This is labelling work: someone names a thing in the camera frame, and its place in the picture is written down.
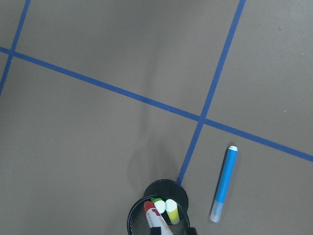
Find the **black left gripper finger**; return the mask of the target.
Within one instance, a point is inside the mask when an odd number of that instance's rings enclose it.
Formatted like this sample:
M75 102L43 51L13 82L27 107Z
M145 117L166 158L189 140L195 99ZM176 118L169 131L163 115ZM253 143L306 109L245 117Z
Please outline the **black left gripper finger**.
M194 227L187 227L184 230L184 235L197 235L197 230Z

